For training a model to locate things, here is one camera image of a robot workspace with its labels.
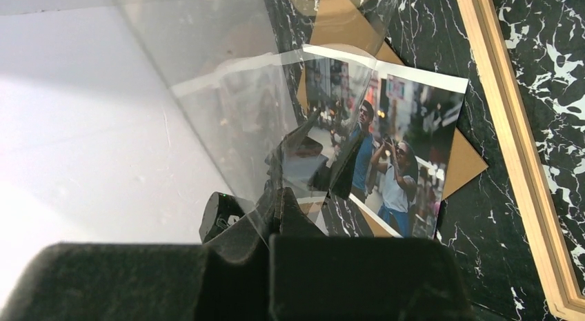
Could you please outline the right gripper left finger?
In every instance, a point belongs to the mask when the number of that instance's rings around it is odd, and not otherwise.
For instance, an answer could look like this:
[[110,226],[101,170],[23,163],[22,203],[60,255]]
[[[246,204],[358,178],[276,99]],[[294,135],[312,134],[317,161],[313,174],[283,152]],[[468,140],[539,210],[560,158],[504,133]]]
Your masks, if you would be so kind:
[[2,320],[265,320],[274,194],[205,244],[73,244],[42,250]]

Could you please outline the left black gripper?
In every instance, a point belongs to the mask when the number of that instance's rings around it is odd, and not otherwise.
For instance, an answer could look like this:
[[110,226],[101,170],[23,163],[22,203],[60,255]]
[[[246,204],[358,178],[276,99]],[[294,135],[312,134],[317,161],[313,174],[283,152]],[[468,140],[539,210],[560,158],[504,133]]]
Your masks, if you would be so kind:
[[254,203],[233,195],[214,192],[204,209],[199,235],[205,244],[253,210]]

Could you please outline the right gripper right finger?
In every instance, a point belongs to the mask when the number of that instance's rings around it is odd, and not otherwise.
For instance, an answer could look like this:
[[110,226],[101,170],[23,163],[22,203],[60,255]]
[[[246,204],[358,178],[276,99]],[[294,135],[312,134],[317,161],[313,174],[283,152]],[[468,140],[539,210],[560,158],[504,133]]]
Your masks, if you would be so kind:
[[271,320],[474,320],[448,250],[420,238],[324,235],[293,192],[274,194]]

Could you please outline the printed street photo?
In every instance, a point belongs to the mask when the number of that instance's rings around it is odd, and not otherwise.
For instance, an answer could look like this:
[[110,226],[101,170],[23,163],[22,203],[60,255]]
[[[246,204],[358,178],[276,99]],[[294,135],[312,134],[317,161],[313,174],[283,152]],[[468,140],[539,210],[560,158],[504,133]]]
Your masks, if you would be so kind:
[[304,212],[330,236],[431,238],[468,80],[337,44],[302,57],[315,123],[283,170]]

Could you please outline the clear plastic cover sheet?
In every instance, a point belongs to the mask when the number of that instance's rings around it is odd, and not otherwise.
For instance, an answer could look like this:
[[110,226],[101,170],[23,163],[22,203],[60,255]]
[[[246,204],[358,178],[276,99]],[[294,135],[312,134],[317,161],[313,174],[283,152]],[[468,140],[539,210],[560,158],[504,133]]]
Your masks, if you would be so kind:
[[296,96],[313,18],[291,0],[113,2],[229,195],[289,188],[301,206],[283,165],[315,123]]

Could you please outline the brown cardboard backing board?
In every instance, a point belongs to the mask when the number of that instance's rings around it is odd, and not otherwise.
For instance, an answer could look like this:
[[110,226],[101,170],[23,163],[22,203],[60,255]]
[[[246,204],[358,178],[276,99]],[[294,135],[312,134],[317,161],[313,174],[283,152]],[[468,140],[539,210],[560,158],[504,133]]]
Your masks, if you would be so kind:
[[[302,54],[305,45],[337,44],[354,48],[369,57],[409,67],[386,42],[388,29],[399,14],[403,0],[291,0],[291,2],[298,13],[314,20],[308,42],[301,48]],[[311,115],[306,99],[305,65],[304,58],[302,59],[304,70],[296,96],[306,114]],[[447,197],[484,172],[486,167],[486,162],[456,125],[455,141],[446,174],[447,194],[442,198],[440,206]]]

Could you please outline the light wooden picture frame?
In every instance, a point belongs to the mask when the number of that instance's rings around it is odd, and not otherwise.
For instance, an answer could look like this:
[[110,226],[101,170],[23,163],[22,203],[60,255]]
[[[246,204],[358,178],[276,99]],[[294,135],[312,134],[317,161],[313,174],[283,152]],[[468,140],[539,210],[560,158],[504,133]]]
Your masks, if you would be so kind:
[[550,312],[584,319],[578,288],[493,0],[457,0]]

